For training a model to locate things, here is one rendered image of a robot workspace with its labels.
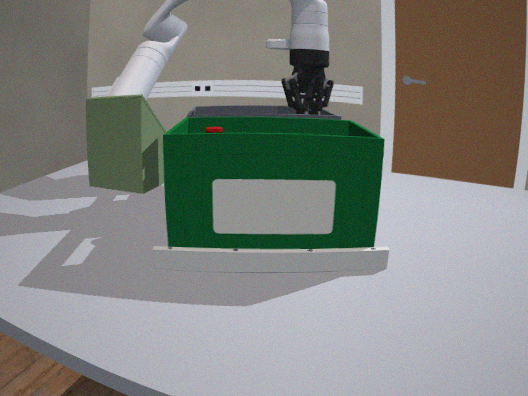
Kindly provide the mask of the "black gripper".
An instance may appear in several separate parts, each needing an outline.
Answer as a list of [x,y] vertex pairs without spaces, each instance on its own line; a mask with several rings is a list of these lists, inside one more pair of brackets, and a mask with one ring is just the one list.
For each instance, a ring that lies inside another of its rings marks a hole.
[[[288,106],[294,108],[296,114],[320,115],[322,108],[328,106],[334,84],[324,73],[324,67],[329,66],[329,51],[290,49],[290,65],[294,66],[292,76],[281,81]],[[303,104],[301,99],[304,99]],[[311,110],[306,112],[308,108]]]

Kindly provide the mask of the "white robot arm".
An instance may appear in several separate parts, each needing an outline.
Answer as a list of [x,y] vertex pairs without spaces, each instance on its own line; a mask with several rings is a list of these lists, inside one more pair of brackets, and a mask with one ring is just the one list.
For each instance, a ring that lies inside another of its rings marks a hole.
[[[167,61],[187,31],[188,25],[170,13],[186,1],[188,0],[166,0],[152,16],[143,30],[143,35],[151,41],[145,41],[137,47],[107,96],[142,94],[147,100]],[[290,0],[290,3],[290,39],[268,39],[266,48],[329,51],[326,2]]]

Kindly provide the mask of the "red bottle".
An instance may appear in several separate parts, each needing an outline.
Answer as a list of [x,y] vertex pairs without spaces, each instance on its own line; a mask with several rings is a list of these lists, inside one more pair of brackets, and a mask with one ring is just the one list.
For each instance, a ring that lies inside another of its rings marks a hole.
[[205,129],[206,133],[222,133],[222,127],[207,127]]

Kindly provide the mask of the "green crate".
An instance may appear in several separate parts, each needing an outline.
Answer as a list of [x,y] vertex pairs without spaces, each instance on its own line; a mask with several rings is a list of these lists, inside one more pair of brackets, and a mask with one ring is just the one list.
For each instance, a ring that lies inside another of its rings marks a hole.
[[191,117],[164,163],[168,247],[374,247],[383,157],[350,120]]

